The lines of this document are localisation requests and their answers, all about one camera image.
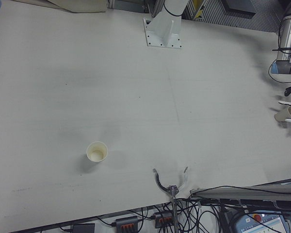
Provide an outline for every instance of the cable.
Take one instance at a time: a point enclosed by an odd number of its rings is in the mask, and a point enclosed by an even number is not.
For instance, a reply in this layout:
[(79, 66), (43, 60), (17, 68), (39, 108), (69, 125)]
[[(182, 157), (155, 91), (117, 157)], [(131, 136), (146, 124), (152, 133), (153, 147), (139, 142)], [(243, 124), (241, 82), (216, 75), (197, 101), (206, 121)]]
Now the cable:
[(169, 229), (170, 229), (171, 233), (174, 233), (174, 231), (173, 231), (173, 228), (171, 227), (171, 223), (170, 223), (170, 222), (169, 222), (169, 223), (167, 223), (167, 227), (169, 227)]
[(217, 224), (218, 224), (218, 232), (221, 232), (221, 220), (220, 220), (220, 215), (219, 215), (219, 212), (218, 212), (218, 210), (214, 207), (214, 206), (212, 206), (211, 207), (211, 209), (213, 210), (213, 212), (214, 213), (216, 213), (216, 220), (217, 220)]
[(139, 233), (141, 231), (142, 227), (144, 226), (144, 220), (145, 220), (145, 218), (144, 218), (144, 209), (143, 208), (141, 208), (141, 215), (142, 215), (141, 216), (142, 217), (141, 226), (140, 226), (140, 229), (138, 230), (137, 233)]
[[(137, 212), (135, 212), (135, 211), (132, 211), (132, 210), (128, 210), (129, 212), (132, 212), (132, 213), (134, 213), (134, 214), (136, 214), (136, 215), (139, 215), (139, 216), (142, 216), (141, 214), (139, 214), (139, 213), (137, 213)], [(147, 214), (146, 214), (146, 216), (144, 216), (144, 218), (146, 219), (150, 219), (150, 220), (152, 220), (150, 217), (148, 217), (147, 216)]]
[(63, 229), (62, 227), (59, 227), (60, 230), (64, 231), (64, 232), (72, 232), (72, 229)]
[[(250, 215), (247, 215), (249, 218), (251, 218), (251, 219), (253, 219), (254, 221), (256, 221), (255, 219), (254, 219), (254, 217), (251, 217)], [(272, 230), (272, 231), (274, 231), (274, 232), (277, 232), (277, 233), (282, 233), (282, 232), (280, 232), (280, 231), (277, 231), (277, 230), (274, 230), (273, 228), (270, 228), (269, 226), (267, 226), (267, 225), (265, 225), (265, 224), (263, 224), (263, 223), (261, 223), (261, 222), (258, 222), (258, 221), (256, 221), (258, 224), (260, 224), (260, 225), (262, 225), (263, 227), (266, 227), (266, 228), (268, 228), (268, 229), (270, 229), (270, 230)]]
[(206, 210), (206, 211), (204, 211), (204, 212), (202, 212), (202, 213), (200, 214), (200, 216), (199, 216), (199, 218), (198, 218), (198, 222), (200, 222), (200, 219), (201, 219), (202, 215), (205, 214), (205, 213), (210, 213), (210, 214), (214, 215), (215, 218), (217, 219), (217, 222), (219, 222), (219, 218), (218, 218), (218, 216), (217, 216), (215, 213), (213, 213), (213, 212), (211, 212), (211, 211), (209, 211), (209, 210)]
[[(184, 212), (184, 215), (186, 216), (187, 220), (185, 222), (184, 225), (182, 225), (181, 223), (179, 224), (180, 227), (182, 227), (181, 233), (184, 232), (191, 232), (194, 228), (196, 228), (196, 233), (199, 232), (203, 232), (203, 233), (209, 233), (209, 231), (206, 229), (206, 227), (200, 222), (200, 218), (203, 215), (203, 213), (201, 214), (201, 216), (199, 216), (199, 208), (197, 209), (198, 205), (197, 202), (199, 202), (198, 200), (190, 200), (190, 199), (184, 199), (183, 201), (186, 202), (186, 208), (183, 208), (182, 202), (180, 202), (181, 206), (179, 206), (181, 208), (181, 211), (187, 210), (188, 214), (186, 214)], [(196, 217), (194, 215), (192, 215), (192, 210), (195, 210), (196, 212)], [(218, 232), (221, 232), (221, 221), (219, 219), (219, 217), (216, 215), (216, 212), (213, 210), (213, 212), (211, 211), (206, 211), (205, 213), (211, 213), (215, 216), (216, 218), (216, 222), (218, 224)], [(189, 227), (187, 230), (185, 229), (185, 226), (188, 224), (188, 222), (193, 222), (194, 225), (193, 227)]]
[(290, 223), (288, 221), (286, 221), (286, 223), (288, 224), (289, 227), (289, 233), (291, 233)]
[(274, 80), (275, 82), (277, 83), (291, 83), (291, 82), (281, 82), (281, 81), (278, 81), (276, 79), (274, 79), (272, 76), (271, 76), (271, 73), (270, 73), (270, 70), (271, 70), (271, 67), (273, 65), (273, 63), (276, 61), (276, 59), (271, 63), (270, 67), (268, 68), (268, 75), (271, 77), (272, 80)]
[(217, 189), (217, 188), (236, 188), (236, 189), (245, 189), (245, 190), (252, 190), (252, 191), (261, 191), (261, 192), (266, 192), (266, 193), (291, 195), (291, 193), (275, 192), (275, 191), (263, 190), (263, 189), (258, 189), (258, 188), (237, 187), (237, 186), (231, 186), (231, 185), (222, 185), (222, 186), (218, 186), (218, 187), (214, 187), (214, 188), (203, 189), (203, 190), (195, 192), (194, 195), (196, 193), (201, 193), (201, 192), (205, 192), (205, 191), (209, 191), (209, 190), (213, 190), (213, 189)]
[[(159, 214), (161, 215), (161, 218), (164, 220), (164, 216), (163, 216), (163, 214), (162, 214), (162, 211), (161, 211), (161, 210), (160, 210), (156, 205), (154, 205), (153, 207), (154, 207), (155, 209), (157, 209), (157, 211), (158, 211)], [(160, 227), (159, 233), (161, 232), (161, 230), (163, 230), (163, 233), (165, 233), (165, 231), (166, 231), (165, 227), (166, 227), (167, 224), (168, 224), (168, 223), (164, 223), (164, 221), (163, 221), (163, 223), (161, 223), (162, 227)]]
[[(224, 187), (233, 187), (233, 188), (240, 188), (240, 187), (235, 187), (235, 186), (224, 186)], [(266, 191), (267, 192), (267, 190), (260, 190), (260, 189), (253, 189), (253, 190), (255, 190), (255, 191)], [(220, 204), (215, 204), (215, 205), (209, 205), (209, 206), (211, 206), (211, 207), (213, 207), (215, 210), (213, 210), (213, 212), (214, 213), (212, 213), (212, 212), (210, 212), (209, 211), (209, 213), (211, 213), (211, 214), (213, 214), (214, 216), (216, 216), (216, 219), (217, 219), (217, 222), (218, 222), (218, 226), (220, 226), (221, 224), (219, 223), (220, 222), (220, 218), (216, 215), (216, 213), (215, 212), (217, 212), (217, 214), (218, 214), (218, 211), (217, 211), (217, 209), (214, 207), (214, 206), (219, 206), (219, 205), (221, 205), (221, 206), (225, 206), (225, 207), (229, 207), (229, 208), (234, 208), (234, 209), (236, 209), (237, 210), (237, 213), (236, 214), (234, 214), (234, 216), (231, 218), (231, 221), (230, 221), (230, 223), (229, 223), (229, 226), (232, 224), (232, 223), (235, 223), (240, 217), (242, 217), (242, 216), (244, 216), (244, 215), (247, 215), (248, 216), (248, 214), (267, 214), (267, 215), (269, 215), (270, 213), (269, 212), (261, 212), (261, 211), (259, 211), (259, 212), (252, 212), (252, 211), (250, 211), (249, 213), (241, 213), (240, 211), (239, 211), (239, 209), (241, 208), (242, 210), (250, 210), (249, 208), (243, 208), (243, 207), (237, 207), (237, 206), (231, 206), (231, 205), (226, 205), (226, 204), (222, 204), (222, 203), (220, 203)], [(201, 219), (201, 216), (204, 214), (204, 212), (199, 216), (199, 218), (198, 218), (198, 230), (201, 230), (203, 233), (205, 233), (205, 231), (202, 229), (202, 228), (200, 228), (199, 227), (199, 225), (201, 225), (200, 224), (200, 219)]]
[(164, 8), (165, 8), (165, 10), (166, 10), (170, 15), (172, 15), (172, 16), (179, 17), (179, 16), (182, 15), (182, 14), (181, 14), (181, 15), (175, 15), (175, 14), (171, 13), (170, 11), (168, 11), (167, 8), (166, 8), (166, 6), (165, 6), (165, 2), (164, 2)]
[(283, 216), (283, 214), (282, 213), (269, 213), (269, 212), (262, 212), (262, 211), (253, 211), (253, 212), (249, 212), (249, 213), (240, 213), (240, 212), (238, 212), (238, 213), (235, 213), (233, 216), (232, 216), (232, 218), (230, 219), (230, 222), (229, 222), (229, 226), (232, 226), (234, 223), (236, 223), (237, 221), (238, 221), (238, 219), (239, 218), (241, 218), (242, 216), (244, 216), (244, 215), (248, 215), (248, 214), (265, 214), (265, 215), (282, 215)]
[(280, 35), (280, 31), (281, 31), (281, 27), (282, 27), (282, 23), (286, 20), (291, 20), (291, 18), (286, 18), (281, 20), (280, 25), (279, 25), (279, 30), (278, 30), (278, 51), (284, 53), (284, 54), (291, 54), (289, 52), (284, 52), (283, 50), (285, 50), (284, 48), (280, 47), (280, 43), (281, 43), (281, 35)]
[(112, 224), (110, 224), (110, 223), (107, 223), (107, 222), (105, 222), (104, 220), (102, 220), (101, 218), (99, 218), (99, 217), (96, 217), (99, 221), (101, 221), (101, 222), (103, 222), (104, 224), (106, 224), (106, 225), (108, 225), (108, 226), (112, 226)]

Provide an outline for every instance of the paper cup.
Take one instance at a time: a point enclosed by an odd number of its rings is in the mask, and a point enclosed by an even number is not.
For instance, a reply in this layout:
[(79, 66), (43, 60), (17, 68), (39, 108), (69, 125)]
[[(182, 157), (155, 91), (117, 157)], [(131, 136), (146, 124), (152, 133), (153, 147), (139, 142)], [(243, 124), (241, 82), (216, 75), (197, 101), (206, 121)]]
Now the paper cup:
[(86, 150), (87, 158), (95, 163), (99, 163), (107, 158), (108, 148), (103, 142), (93, 142)]
[(280, 112), (275, 114), (276, 121), (279, 121), (279, 122), (285, 121), (287, 118), (291, 119), (291, 106), (289, 106), (288, 108), (284, 108)]

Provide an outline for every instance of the white table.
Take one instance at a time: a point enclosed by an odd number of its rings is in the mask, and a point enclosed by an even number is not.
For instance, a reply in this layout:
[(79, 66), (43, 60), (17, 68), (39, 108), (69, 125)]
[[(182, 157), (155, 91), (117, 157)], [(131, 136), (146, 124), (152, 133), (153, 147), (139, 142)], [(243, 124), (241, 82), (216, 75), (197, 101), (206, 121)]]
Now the white table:
[(189, 166), (179, 197), (291, 178), (276, 35), (183, 21), (182, 50), (148, 48), (143, 17), (3, 1), (0, 233), (168, 201), (153, 168), (169, 185)]

